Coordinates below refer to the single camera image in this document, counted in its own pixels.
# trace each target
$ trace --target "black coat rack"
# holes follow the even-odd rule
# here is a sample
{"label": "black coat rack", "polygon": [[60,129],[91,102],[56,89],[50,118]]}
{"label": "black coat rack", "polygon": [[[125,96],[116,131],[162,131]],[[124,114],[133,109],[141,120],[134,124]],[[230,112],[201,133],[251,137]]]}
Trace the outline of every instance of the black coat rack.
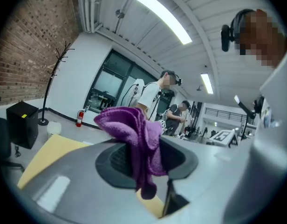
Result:
{"label": "black coat rack", "polygon": [[48,120],[44,118],[44,112],[45,112],[45,104],[46,104],[46,99],[47,99],[47,95],[48,95],[48,91],[49,91],[49,88],[50,88],[50,85],[51,85],[51,82],[52,82],[52,78],[54,76],[57,76],[55,75],[55,71],[56,69],[58,68],[59,66],[59,63],[60,62],[66,62],[66,61],[63,61],[62,59],[63,58],[67,58],[68,56],[65,56],[67,51],[69,50],[74,50],[74,49],[69,49],[69,46],[71,45],[71,43],[69,43],[67,45],[67,42],[65,42],[65,49],[64,51],[62,52],[62,54],[59,53],[58,49],[56,49],[58,55],[56,56],[56,58],[58,58],[58,61],[56,62],[55,64],[55,67],[53,69],[53,71],[50,73],[49,71],[47,71],[51,76],[50,76],[50,79],[49,79],[49,82],[47,84],[47,88],[46,88],[46,92],[45,92],[45,96],[44,96],[44,102],[43,102],[43,110],[42,110],[42,117],[38,119],[38,125],[41,125],[41,126],[46,126],[48,125]]}

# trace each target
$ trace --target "black chair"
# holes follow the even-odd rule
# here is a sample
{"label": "black chair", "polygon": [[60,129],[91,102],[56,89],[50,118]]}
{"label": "black chair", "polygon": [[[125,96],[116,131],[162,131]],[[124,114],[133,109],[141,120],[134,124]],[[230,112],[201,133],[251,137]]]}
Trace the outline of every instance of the black chair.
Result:
{"label": "black chair", "polygon": [[24,172],[24,167],[20,163],[6,161],[11,156],[11,141],[9,137],[8,123],[6,119],[0,118],[0,164],[5,167],[20,168]]}

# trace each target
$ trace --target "ceiling light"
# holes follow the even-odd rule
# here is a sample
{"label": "ceiling light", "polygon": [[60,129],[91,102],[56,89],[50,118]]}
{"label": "ceiling light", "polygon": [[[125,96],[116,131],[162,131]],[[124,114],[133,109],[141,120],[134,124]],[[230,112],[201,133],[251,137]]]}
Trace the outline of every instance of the ceiling light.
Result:
{"label": "ceiling light", "polygon": [[237,104],[240,103],[240,99],[237,95],[235,96],[235,101],[237,102]]}
{"label": "ceiling light", "polygon": [[160,2],[157,0],[137,0],[144,4],[147,8],[152,10],[158,17],[160,17],[176,34],[176,36],[180,39],[183,45],[192,42],[188,33],[179,23],[179,21],[171,14],[169,10],[166,9]]}
{"label": "ceiling light", "polygon": [[213,94],[213,88],[212,88],[208,73],[200,74],[200,75],[204,81],[204,84],[205,84],[205,87],[207,89],[208,94]]}

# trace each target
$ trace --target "fire extinguisher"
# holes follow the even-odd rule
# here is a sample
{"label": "fire extinguisher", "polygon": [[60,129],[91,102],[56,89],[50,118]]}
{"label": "fire extinguisher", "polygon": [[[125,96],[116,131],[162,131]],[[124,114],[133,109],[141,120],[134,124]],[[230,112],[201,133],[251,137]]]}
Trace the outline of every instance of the fire extinguisher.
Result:
{"label": "fire extinguisher", "polygon": [[82,118],[84,116],[85,111],[84,110],[80,110],[77,113],[77,121],[76,121],[76,126],[77,127],[81,127],[82,126]]}

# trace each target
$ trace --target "brick wall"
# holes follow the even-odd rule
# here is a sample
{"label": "brick wall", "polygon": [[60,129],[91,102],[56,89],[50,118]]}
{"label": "brick wall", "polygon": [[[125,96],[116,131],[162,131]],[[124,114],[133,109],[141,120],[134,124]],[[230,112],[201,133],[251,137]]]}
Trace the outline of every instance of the brick wall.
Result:
{"label": "brick wall", "polygon": [[0,36],[0,105],[43,98],[55,49],[78,35],[72,0],[22,0]]}

